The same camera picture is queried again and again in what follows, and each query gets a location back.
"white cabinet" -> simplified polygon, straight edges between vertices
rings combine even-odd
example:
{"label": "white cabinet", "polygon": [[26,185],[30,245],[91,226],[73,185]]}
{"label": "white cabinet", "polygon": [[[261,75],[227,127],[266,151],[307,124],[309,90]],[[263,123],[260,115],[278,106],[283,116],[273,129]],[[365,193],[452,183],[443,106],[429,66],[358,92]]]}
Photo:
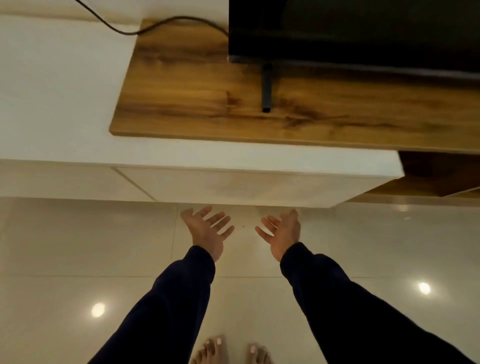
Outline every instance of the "white cabinet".
{"label": "white cabinet", "polygon": [[160,202],[254,206],[331,207],[398,178],[218,170],[119,170]]}
{"label": "white cabinet", "polygon": [[1,160],[0,196],[152,201],[110,167]]}

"power cord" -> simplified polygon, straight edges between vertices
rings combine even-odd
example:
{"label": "power cord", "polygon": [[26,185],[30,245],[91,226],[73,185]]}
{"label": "power cord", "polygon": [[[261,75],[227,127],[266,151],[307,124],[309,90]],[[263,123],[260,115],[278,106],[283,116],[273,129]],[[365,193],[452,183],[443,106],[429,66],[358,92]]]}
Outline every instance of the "power cord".
{"label": "power cord", "polygon": [[148,26],[147,28],[137,30],[136,32],[124,32],[120,29],[117,29],[117,28],[111,26],[105,19],[103,19],[100,15],[98,15],[95,11],[93,11],[89,6],[87,6],[82,1],[80,1],[80,0],[75,0],[75,1],[77,3],[79,3],[80,5],[82,5],[85,9],[87,9],[95,18],[97,18],[99,21],[101,21],[103,24],[105,24],[111,30],[113,30],[117,33],[120,33],[124,36],[141,36],[142,34],[148,33],[151,30],[154,30],[155,28],[157,28],[157,27],[159,27],[163,24],[170,23],[170,22],[173,22],[175,20],[191,20],[191,21],[194,21],[194,22],[200,22],[200,23],[207,24],[207,25],[211,26],[212,28],[222,32],[224,35],[226,35],[228,37],[228,31],[225,30],[224,28],[222,28],[221,26],[219,26],[218,24],[216,24],[216,23],[214,23],[214,22],[212,22],[208,19],[197,18],[196,16],[188,16],[188,15],[172,16],[170,18],[160,20],[159,22],[157,22],[155,24],[152,24],[152,25]]}

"navy blue sleeve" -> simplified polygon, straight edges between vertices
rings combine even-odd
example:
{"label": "navy blue sleeve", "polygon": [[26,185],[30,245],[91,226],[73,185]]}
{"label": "navy blue sleeve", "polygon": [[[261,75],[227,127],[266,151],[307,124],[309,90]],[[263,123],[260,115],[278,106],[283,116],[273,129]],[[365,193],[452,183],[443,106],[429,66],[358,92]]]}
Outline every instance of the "navy blue sleeve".
{"label": "navy blue sleeve", "polygon": [[210,254],[199,246],[190,248],[155,280],[89,363],[187,364],[214,275]]}
{"label": "navy blue sleeve", "polygon": [[302,243],[285,252],[280,267],[329,364],[473,363]]}

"floor tile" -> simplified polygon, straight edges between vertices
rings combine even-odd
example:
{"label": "floor tile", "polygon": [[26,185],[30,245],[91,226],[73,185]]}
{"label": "floor tile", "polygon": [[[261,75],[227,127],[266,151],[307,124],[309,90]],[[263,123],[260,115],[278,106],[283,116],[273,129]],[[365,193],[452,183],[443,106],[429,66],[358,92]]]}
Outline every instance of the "floor tile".
{"label": "floor tile", "polygon": [[[192,245],[191,235],[180,218],[180,212],[190,207],[198,211],[203,206],[179,204],[172,260],[182,259]],[[235,225],[235,231],[225,241],[223,255],[216,263],[217,277],[282,277],[280,266],[270,252],[270,246],[258,236],[254,227],[262,226],[260,222],[262,216],[268,214],[278,216],[280,212],[289,210],[289,207],[214,205],[213,211],[207,217],[225,211],[231,216],[231,223]],[[322,219],[326,211],[300,210],[302,223],[300,239],[305,237],[306,244],[314,253],[326,251],[327,243],[318,234],[323,229]]]}
{"label": "floor tile", "polygon": [[14,197],[0,197],[0,236],[16,200]]}
{"label": "floor tile", "polygon": [[351,277],[480,279],[480,224],[472,207],[342,204],[325,239]]}
{"label": "floor tile", "polygon": [[[5,364],[85,364],[147,293],[152,278],[0,278]],[[105,305],[92,316],[97,303]]]}
{"label": "floor tile", "polygon": [[[432,279],[422,282],[416,279],[357,278],[354,281],[421,328],[456,346],[475,362],[480,361],[480,280]],[[430,293],[422,293],[420,283],[427,283]]]}
{"label": "floor tile", "polygon": [[245,362],[252,342],[266,346],[275,364],[326,363],[285,278],[216,277],[193,353],[219,334],[231,364]]}
{"label": "floor tile", "polygon": [[20,199],[0,241],[0,274],[157,276],[169,264],[174,204]]}

